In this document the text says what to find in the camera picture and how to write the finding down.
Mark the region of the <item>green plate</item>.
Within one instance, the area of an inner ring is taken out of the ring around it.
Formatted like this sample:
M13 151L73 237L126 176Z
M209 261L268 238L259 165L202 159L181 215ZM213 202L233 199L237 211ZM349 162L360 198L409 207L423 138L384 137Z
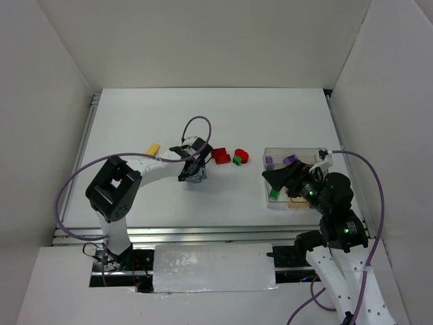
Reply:
M271 189L271 191L269 192L269 199L278 200L278 198L279 198L279 191Z

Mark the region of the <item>small purple lego plate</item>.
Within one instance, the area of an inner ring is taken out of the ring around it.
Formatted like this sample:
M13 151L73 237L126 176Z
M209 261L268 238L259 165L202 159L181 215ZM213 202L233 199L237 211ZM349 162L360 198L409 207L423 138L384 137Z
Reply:
M188 176L186 182L200 183L206 178L207 176L205 170L199 170L196 174Z

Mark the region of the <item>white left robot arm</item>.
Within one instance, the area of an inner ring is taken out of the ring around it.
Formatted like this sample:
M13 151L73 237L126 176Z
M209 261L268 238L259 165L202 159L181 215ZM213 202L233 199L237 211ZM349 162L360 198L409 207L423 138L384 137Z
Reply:
M85 196L97 212L105 248L116 267L127 269L134 261L133 245L127 234L127 213L137 192L167 177L199 183L206 178L206 159L213 147L200 137L191 137L180 146L152 158L123 160L109 158L86 189Z

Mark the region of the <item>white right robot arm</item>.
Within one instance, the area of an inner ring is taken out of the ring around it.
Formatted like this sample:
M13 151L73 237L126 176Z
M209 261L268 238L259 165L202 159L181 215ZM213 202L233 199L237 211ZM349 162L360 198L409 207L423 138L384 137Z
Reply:
M322 176L316 169L296 160L262 173L273 190L285 189L288 197L305 199L321 214L318 231L297 236L296 257L313 267L341 324L395 324L371 266L377 244L369 243L352 210L349 178Z

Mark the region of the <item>right arm base joint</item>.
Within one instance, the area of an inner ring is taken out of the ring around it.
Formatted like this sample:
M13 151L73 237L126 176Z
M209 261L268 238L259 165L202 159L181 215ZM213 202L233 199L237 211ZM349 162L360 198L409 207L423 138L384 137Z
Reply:
M305 267L306 253L325 245L320 231L313 230L297 235L292 246L274 246L266 256L273 259L276 268Z

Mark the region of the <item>left arm base joint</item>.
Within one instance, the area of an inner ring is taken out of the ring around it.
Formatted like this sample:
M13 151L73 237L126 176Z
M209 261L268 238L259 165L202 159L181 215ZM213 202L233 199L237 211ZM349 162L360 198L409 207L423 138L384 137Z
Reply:
M102 253L105 245L98 246L93 242L86 242L83 245L82 253L94 261L98 266L102 263ZM104 265L109 269L118 271L143 271L149 272L153 270L154 250L152 249L133 249L130 246L125 252L120 255L115 255L109 250L106 251L104 257Z

